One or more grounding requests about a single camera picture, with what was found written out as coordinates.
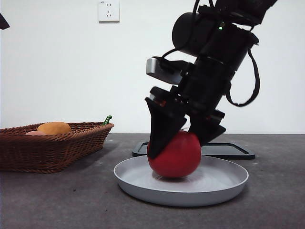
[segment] tomato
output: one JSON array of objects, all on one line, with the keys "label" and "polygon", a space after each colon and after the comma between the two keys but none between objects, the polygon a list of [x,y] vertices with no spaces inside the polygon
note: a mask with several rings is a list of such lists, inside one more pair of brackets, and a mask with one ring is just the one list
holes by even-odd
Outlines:
[{"label": "tomato", "polygon": [[170,178],[191,174],[197,169],[200,159],[201,147],[197,136],[182,130],[156,158],[152,159],[148,156],[152,170],[163,177]]}]

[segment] black cable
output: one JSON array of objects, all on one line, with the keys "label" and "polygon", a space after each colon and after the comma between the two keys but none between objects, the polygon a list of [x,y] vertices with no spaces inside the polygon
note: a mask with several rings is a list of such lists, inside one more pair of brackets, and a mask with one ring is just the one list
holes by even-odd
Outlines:
[{"label": "black cable", "polygon": [[213,0],[209,0],[210,7],[214,8]]},{"label": "black cable", "polygon": [[193,31],[194,31],[194,26],[195,26],[195,20],[196,20],[196,12],[197,12],[197,8],[198,8],[198,5],[199,5],[199,2],[200,0],[196,0],[195,4],[194,4],[194,8],[193,8],[193,15],[192,15],[192,22],[191,22],[191,29],[190,29],[190,34],[189,34],[189,37],[187,39],[187,41],[185,42],[184,45],[182,45],[181,47],[179,48],[174,48],[172,50],[169,50],[168,52],[166,52],[160,59],[160,67],[163,69],[164,66],[163,66],[163,62],[164,62],[164,59],[165,57],[172,53],[172,52],[175,52],[175,51],[178,51],[178,50],[181,50],[183,49],[185,46],[188,45],[188,43],[190,42],[191,38],[192,38],[192,35],[193,35]]},{"label": "black cable", "polygon": [[253,63],[253,67],[254,67],[254,76],[255,76],[255,87],[254,87],[254,90],[253,90],[253,93],[252,93],[252,96],[250,97],[250,99],[245,102],[244,104],[237,104],[237,103],[234,103],[232,101],[232,98],[231,98],[231,95],[230,95],[230,89],[225,93],[225,96],[227,98],[227,100],[235,105],[235,106],[238,106],[238,107],[241,107],[241,106],[246,106],[248,105],[249,103],[251,103],[257,96],[258,96],[258,93],[259,93],[259,88],[260,88],[260,85],[261,85],[261,82],[260,82],[260,79],[259,79],[259,73],[258,73],[258,67],[257,67],[257,64],[255,62],[255,59],[254,57],[252,56],[252,53],[251,53],[251,50],[248,49],[248,54],[252,60],[252,63]]}]

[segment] plate rim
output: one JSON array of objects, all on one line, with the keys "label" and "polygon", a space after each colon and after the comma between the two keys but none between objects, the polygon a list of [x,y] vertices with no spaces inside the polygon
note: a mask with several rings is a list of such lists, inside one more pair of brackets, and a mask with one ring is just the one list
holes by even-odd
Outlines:
[{"label": "plate rim", "polygon": [[215,160],[222,160],[222,161],[230,162],[230,163],[233,163],[233,164],[237,165],[238,167],[241,167],[241,168],[246,172],[246,174],[247,174],[246,178],[245,178],[242,182],[238,183],[237,185],[234,185],[234,186],[229,187],[229,188],[217,189],[217,190],[213,190],[213,191],[202,191],[202,192],[199,192],[199,191],[192,191],[192,192],[191,192],[191,191],[190,191],[190,192],[185,192],[185,191],[160,190],[160,189],[156,189],[156,188],[147,188],[147,187],[137,186],[137,185],[131,184],[130,182],[126,182],[126,181],[122,180],[122,179],[116,174],[115,170],[116,170],[116,168],[117,168],[120,164],[122,164],[122,163],[124,163],[125,161],[128,161],[128,160],[133,160],[133,159],[135,159],[135,158],[140,158],[140,157],[145,157],[145,156],[147,157],[147,155],[143,155],[143,156],[131,157],[131,158],[128,158],[128,159],[126,159],[126,160],[121,161],[120,163],[118,163],[118,164],[113,168],[113,173],[114,173],[114,175],[115,175],[115,176],[117,177],[117,179],[119,179],[121,182],[124,182],[125,184],[134,186],[134,187],[136,187],[136,188],[143,188],[143,189],[146,189],[146,190],[149,190],[149,191],[159,191],[159,192],[165,192],[165,193],[182,193],[182,194],[195,194],[195,193],[198,193],[198,194],[199,194],[199,193],[213,193],[213,192],[218,192],[218,191],[227,191],[227,190],[230,190],[230,189],[233,189],[233,188],[236,188],[236,187],[239,187],[239,186],[243,185],[243,184],[244,184],[245,182],[247,182],[247,180],[249,179],[249,173],[248,173],[248,171],[247,171],[244,167],[242,167],[241,165],[239,165],[239,164],[237,164],[237,163],[235,163],[235,162],[229,161],[229,160],[225,160],[225,159],[221,159],[221,158],[216,158],[216,157],[212,157],[212,156],[204,156],[204,155],[201,155],[201,157],[210,157],[210,158],[215,159]]}]

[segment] white wall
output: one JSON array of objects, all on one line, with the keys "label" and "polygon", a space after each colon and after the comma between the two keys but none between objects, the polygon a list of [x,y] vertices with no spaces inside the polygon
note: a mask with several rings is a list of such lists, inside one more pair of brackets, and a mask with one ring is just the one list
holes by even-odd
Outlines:
[{"label": "white wall", "polygon": [[[121,0],[118,24],[97,22],[97,2],[1,1],[11,25],[1,36],[2,128],[112,115],[112,133],[150,131],[144,98],[153,86],[170,85],[145,74],[146,59],[173,47],[173,25],[194,0]],[[305,133],[304,6],[279,0],[254,29],[261,91],[244,108],[222,99],[227,133]],[[169,59],[194,60],[183,53]],[[233,100],[248,99],[254,86],[248,57],[232,83]]]}]

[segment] green pepper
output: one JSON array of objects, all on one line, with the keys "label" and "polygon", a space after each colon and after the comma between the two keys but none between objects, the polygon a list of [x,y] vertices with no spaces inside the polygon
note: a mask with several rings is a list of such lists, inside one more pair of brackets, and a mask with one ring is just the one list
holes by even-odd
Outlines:
[{"label": "green pepper", "polygon": [[110,119],[112,119],[112,116],[111,115],[107,116],[102,125],[107,125]]}]

